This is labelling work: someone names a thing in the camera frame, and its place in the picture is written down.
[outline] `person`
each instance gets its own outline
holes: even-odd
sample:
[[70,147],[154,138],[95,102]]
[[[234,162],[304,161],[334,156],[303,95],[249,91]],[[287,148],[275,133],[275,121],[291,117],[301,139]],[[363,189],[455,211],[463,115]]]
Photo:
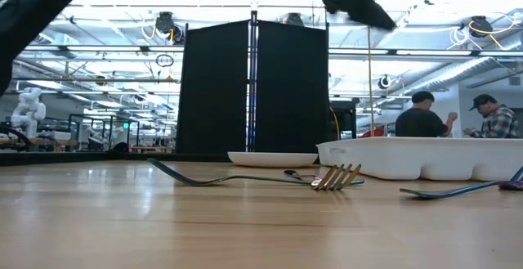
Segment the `person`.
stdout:
[[435,101],[430,92],[417,92],[412,95],[412,108],[406,110],[396,120],[397,137],[447,137],[452,131],[455,112],[449,113],[446,123],[431,111]]
[[518,138],[518,121],[516,114],[505,105],[500,105],[488,94],[480,94],[474,98],[474,106],[485,119],[481,130],[465,128],[463,132],[473,138]]

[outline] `table surface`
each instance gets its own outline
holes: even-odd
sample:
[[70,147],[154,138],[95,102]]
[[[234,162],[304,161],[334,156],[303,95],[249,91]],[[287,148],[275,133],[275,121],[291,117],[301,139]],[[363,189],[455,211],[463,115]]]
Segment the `table surface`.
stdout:
[[[165,162],[194,179],[281,169]],[[326,172],[326,168],[300,169]],[[339,193],[236,180],[175,184],[143,161],[0,168],[0,268],[523,268],[523,195],[412,200],[385,182]]]

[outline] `black cap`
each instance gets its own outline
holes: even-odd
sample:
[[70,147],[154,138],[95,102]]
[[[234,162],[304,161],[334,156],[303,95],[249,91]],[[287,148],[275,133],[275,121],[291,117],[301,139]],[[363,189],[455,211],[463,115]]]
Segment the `black cap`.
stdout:
[[477,109],[480,105],[484,105],[487,102],[498,103],[495,98],[489,94],[480,94],[474,98],[474,106],[470,110]]

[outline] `black partition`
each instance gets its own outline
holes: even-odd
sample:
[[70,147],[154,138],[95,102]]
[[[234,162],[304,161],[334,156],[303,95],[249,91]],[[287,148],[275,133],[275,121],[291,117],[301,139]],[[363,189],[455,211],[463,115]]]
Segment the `black partition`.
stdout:
[[247,20],[187,32],[178,109],[178,154],[245,151],[247,72]]
[[256,152],[315,153],[329,118],[327,33],[258,21]]

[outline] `blue fork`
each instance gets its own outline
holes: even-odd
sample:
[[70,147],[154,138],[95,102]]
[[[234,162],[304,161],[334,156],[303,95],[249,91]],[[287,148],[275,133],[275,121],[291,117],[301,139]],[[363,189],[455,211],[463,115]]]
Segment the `blue fork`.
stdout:
[[437,200],[461,195],[470,191],[477,191],[490,186],[499,186],[500,189],[506,191],[523,191],[523,177],[521,177],[521,175],[523,175],[523,167],[521,167],[508,182],[485,182],[448,191],[415,191],[408,188],[400,188],[400,192],[416,195],[417,197],[427,200]]

